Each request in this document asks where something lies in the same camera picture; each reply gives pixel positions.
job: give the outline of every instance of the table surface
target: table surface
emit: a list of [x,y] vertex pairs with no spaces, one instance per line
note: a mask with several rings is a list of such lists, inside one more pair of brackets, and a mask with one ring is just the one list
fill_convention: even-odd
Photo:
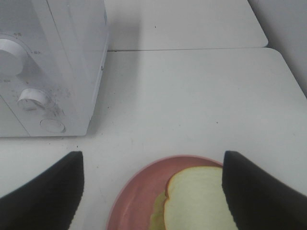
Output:
[[0,196],[72,150],[85,164],[73,230],[101,229],[127,180],[171,155],[236,150],[307,195],[307,101],[276,51],[109,52],[105,67],[87,136],[0,138]]
[[265,47],[247,0],[105,0],[109,50]]

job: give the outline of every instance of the white bread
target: white bread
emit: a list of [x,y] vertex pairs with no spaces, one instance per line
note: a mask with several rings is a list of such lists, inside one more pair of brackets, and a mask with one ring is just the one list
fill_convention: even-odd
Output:
[[193,167],[168,182],[166,230],[237,230],[222,189],[222,168]]

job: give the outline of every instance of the plate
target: plate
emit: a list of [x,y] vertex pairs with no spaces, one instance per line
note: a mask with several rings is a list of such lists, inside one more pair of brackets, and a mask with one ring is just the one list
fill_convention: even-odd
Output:
[[107,230],[148,230],[156,197],[175,173],[194,166],[223,165],[199,156],[173,156],[155,161],[136,173],[119,193]]

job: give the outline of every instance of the white microwave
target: white microwave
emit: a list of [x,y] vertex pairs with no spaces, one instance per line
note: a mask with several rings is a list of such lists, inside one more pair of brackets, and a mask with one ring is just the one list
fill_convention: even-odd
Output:
[[0,137],[85,135],[108,35],[103,0],[0,0]]

